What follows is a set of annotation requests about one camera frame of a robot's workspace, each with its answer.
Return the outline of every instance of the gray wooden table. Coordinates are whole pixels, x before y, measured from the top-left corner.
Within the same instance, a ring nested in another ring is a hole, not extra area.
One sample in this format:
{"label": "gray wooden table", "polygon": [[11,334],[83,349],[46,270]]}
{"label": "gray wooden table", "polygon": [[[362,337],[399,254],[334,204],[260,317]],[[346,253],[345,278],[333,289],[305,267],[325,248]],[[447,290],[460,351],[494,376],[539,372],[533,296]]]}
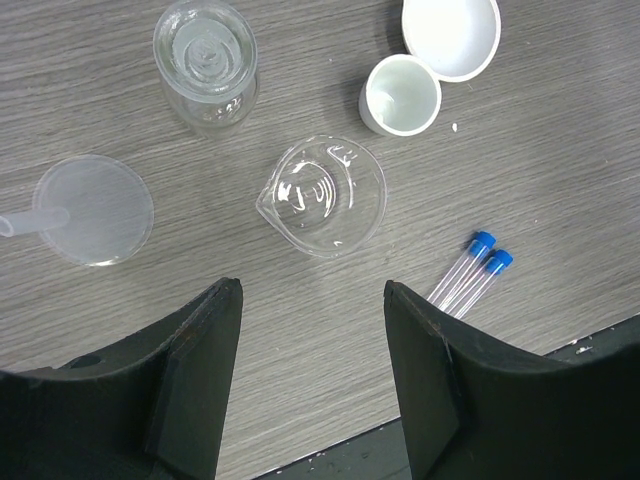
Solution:
{"label": "gray wooden table", "polygon": [[[543,353],[640,310],[640,3],[499,1],[478,78],[443,85],[424,134],[377,137],[357,92],[403,51],[398,0],[234,0],[260,49],[262,94],[236,138],[194,137],[165,104],[151,50],[166,0],[2,1],[0,211],[30,205],[54,163],[117,158],[156,223],[119,266],[66,263],[39,237],[0,241],[0,368],[57,366],[238,277],[245,313],[219,478],[246,479],[398,414],[384,281],[427,292],[473,229],[515,257],[468,322]],[[452,124],[457,123],[454,132]],[[333,133],[387,175],[366,248],[296,251],[254,201],[294,142]]]}

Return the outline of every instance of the test tube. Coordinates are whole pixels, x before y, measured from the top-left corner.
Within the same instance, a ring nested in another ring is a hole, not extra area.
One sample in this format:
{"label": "test tube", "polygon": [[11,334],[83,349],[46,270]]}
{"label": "test tube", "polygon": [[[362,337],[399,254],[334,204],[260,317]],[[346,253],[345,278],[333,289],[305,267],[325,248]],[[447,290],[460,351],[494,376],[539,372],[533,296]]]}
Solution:
{"label": "test tube", "polygon": [[444,312],[460,320],[471,307],[495,283],[502,272],[513,262],[513,257],[506,250],[497,250],[485,265],[476,271],[465,284],[455,301]]}
{"label": "test tube", "polygon": [[443,310],[455,297],[455,294],[465,284],[465,280],[480,265],[496,243],[496,239],[488,232],[477,232],[469,248],[458,258],[449,269],[427,300]]}

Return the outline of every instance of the glass jar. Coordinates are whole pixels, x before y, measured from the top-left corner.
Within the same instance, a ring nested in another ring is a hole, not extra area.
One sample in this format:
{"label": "glass jar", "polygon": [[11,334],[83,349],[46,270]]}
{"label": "glass jar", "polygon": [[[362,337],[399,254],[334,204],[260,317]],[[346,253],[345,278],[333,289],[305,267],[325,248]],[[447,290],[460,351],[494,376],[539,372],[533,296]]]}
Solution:
{"label": "glass jar", "polygon": [[258,49],[247,21],[217,0],[180,0],[160,17],[153,53],[169,105],[195,132],[238,130],[258,99]]}

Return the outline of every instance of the blue screw cap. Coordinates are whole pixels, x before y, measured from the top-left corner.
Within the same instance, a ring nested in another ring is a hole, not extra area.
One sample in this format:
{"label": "blue screw cap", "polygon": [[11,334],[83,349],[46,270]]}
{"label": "blue screw cap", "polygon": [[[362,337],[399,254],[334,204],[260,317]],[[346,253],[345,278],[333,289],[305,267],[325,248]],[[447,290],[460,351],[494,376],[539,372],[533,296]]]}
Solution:
{"label": "blue screw cap", "polygon": [[485,270],[494,275],[500,275],[511,263],[513,257],[506,250],[496,250],[487,262]]}
{"label": "blue screw cap", "polygon": [[495,244],[496,237],[491,235],[489,232],[477,232],[473,237],[471,245],[469,245],[469,253],[474,257],[484,257]]}

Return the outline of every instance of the glass beaker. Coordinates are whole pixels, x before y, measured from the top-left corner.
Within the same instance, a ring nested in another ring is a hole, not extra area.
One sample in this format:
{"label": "glass beaker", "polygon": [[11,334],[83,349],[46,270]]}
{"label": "glass beaker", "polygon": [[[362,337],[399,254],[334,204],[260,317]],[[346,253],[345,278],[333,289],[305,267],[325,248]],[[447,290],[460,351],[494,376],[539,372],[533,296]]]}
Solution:
{"label": "glass beaker", "polygon": [[196,133],[238,130],[260,90],[258,48],[247,21],[217,0],[180,0],[160,17],[153,53],[162,90]]}
{"label": "glass beaker", "polygon": [[373,236],[386,204],[384,174],[371,152],[316,135],[285,152],[256,208],[298,250],[336,258]]}

